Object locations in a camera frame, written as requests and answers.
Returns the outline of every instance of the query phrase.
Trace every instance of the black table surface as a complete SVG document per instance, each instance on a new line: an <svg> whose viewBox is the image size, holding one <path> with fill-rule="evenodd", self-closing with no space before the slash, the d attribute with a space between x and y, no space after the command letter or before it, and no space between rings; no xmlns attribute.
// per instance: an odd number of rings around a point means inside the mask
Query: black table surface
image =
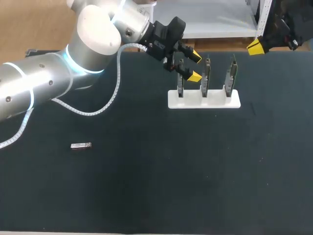
<svg viewBox="0 0 313 235"><path fill-rule="evenodd" d="M232 53L209 54L221 88ZM168 109L176 75L144 53L122 55L103 114L35 108L0 150L0 231L312 234L313 54L235 54L240 109ZM62 100L98 110L115 81L112 61ZM22 118L0 123L0 141ZM72 151L78 142L93 148Z"/></svg>

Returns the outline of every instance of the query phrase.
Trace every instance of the small metal object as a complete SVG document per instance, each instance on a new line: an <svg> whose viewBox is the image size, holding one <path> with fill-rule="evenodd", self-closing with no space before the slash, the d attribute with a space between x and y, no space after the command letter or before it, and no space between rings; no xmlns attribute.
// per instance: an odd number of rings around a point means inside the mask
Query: small metal object
<svg viewBox="0 0 313 235"><path fill-rule="evenodd" d="M167 58L166 57L163 59L163 64L167 65Z"/></svg>
<svg viewBox="0 0 313 235"><path fill-rule="evenodd" d="M299 46L296 40L293 40L293 44L295 44L296 47Z"/></svg>
<svg viewBox="0 0 313 235"><path fill-rule="evenodd" d="M70 146L71 149L90 149L91 148L91 142L89 143L72 143Z"/></svg>
<svg viewBox="0 0 313 235"><path fill-rule="evenodd" d="M231 65L230 68L227 70L225 79L225 92L227 97L231 97L231 94L233 92L237 71L238 71L237 61L235 55L233 55Z"/></svg>
<svg viewBox="0 0 313 235"><path fill-rule="evenodd" d="M32 52L37 52L37 49L28 49L27 52L25 52L25 55L28 56L28 55L30 55Z"/></svg>
<svg viewBox="0 0 313 235"><path fill-rule="evenodd" d="M207 91L209 89L209 82L210 82L210 72L211 72L211 60L207 58L205 60L205 65L202 72L202 79L201 79L201 92L202 97L207 98Z"/></svg>
<svg viewBox="0 0 313 235"><path fill-rule="evenodd" d="M179 65L183 65L184 60L179 60ZM177 91L178 91L178 97L183 98L184 97L184 79L181 74L178 73L177 76Z"/></svg>
<svg viewBox="0 0 313 235"><path fill-rule="evenodd" d="M126 30L125 34L126 34L126 37L131 37L133 35L133 33L129 29Z"/></svg>

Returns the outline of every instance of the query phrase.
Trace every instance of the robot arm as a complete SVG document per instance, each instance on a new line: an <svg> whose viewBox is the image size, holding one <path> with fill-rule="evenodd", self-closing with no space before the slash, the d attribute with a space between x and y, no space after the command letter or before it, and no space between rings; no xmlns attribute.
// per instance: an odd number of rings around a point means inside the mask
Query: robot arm
<svg viewBox="0 0 313 235"><path fill-rule="evenodd" d="M250 55L265 54L273 47L296 50L313 38L313 0L283 0L264 36L247 49Z"/></svg>
<svg viewBox="0 0 313 235"><path fill-rule="evenodd" d="M195 62L201 60L180 41L185 23L179 18L168 26L151 24L149 15L132 0L67 0L67 4L75 11L77 24L64 50L0 66L0 121L69 91L92 86L121 41L145 45L147 53L158 60L173 58L176 51ZM186 80L201 78L174 63L165 61L164 67L176 70Z"/></svg>

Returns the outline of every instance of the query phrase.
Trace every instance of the black mount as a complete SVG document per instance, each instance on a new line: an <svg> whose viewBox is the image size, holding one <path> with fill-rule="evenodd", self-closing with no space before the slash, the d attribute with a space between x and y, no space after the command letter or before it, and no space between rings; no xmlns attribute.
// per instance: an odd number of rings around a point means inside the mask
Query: black mount
<svg viewBox="0 0 313 235"><path fill-rule="evenodd" d="M193 71L179 65L174 61L175 52L182 52L185 57L198 63L201 60L192 47L186 46L182 41L186 23L178 17L172 19L168 26L164 26L156 21L150 23L145 35L140 40L140 44L147 47L147 53L155 59L164 60L163 67L169 72L176 71L188 80Z"/></svg>
<svg viewBox="0 0 313 235"><path fill-rule="evenodd" d="M282 0L267 27L259 39L265 53L273 47L296 50L313 38L313 0Z"/></svg>

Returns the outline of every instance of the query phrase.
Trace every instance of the glowing blue ring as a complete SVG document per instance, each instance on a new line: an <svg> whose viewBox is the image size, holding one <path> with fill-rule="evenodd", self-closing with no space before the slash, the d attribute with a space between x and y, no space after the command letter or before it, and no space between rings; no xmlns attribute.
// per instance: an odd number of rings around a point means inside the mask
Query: glowing blue ring
<svg viewBox="0 0 313 235"><path fill-rule="evenodd" d="M67 54L67 57L68 57L68 64L80 71L83 71L83 72L86 72L86 73L93 73L93 74L97 74L97 73L102 73L104 70L101 70L101 71L90 71L90 70L87 70L87 69L84 69L83 67L81 67L80 65L78 65L73 59L72 57L69 55L69 52L68 52L68 45L67 45L67 48L66 48L66 54Z"/></svg>
<svg viewBox="0 0 313 235"><path fill-rule="evenodd" d="M13 68L15 68L21 75L22 75L22 78L27 78L27 75L15 64L12 64L12 63L4 63L4 65L10 65L12 66ZM30 86L29 87L29 92L30 92L30 105L29 105L29 108L27 109L27 111L31 110L34 106L34 90L33 88Z"/></svg>

